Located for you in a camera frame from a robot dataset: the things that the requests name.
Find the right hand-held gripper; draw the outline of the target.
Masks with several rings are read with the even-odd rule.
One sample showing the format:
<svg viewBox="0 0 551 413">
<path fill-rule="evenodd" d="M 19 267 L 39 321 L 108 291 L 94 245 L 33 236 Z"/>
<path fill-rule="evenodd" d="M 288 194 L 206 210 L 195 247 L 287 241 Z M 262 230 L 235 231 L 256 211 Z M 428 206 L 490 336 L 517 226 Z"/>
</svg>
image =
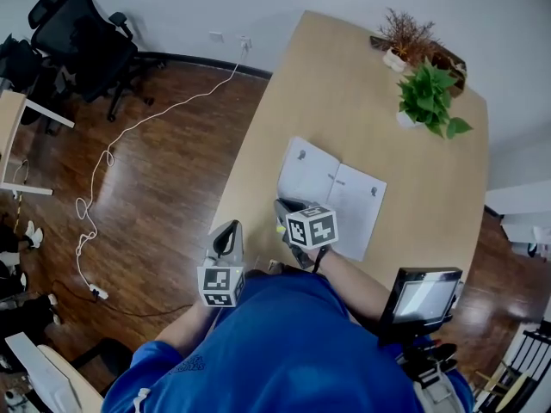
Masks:
<svg viewBox="0 0 551 413">
<path fill-rule="evenodd" d="M 274 209 L 276 230 L 301 269 L 315 267 L 308 251 L 327 251 L 339 239 L 337 215 L 328 206 L 279 198 L 274 201 Z"/>
</svg>

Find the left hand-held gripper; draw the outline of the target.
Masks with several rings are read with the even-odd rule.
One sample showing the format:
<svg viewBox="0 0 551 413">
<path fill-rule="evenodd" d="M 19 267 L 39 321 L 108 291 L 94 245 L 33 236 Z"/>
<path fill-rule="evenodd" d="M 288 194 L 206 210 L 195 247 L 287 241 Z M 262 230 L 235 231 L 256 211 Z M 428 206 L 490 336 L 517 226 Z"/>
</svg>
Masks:
<svg viewBox="0 0 551 413">
<path fill-rule="evenodd" d="M 206 255 L 197 268 L 197 284 L 204 305 L 236 307 L 245 286 L 242 225 L 231 220 L 208 235 Z"/>
</svg>

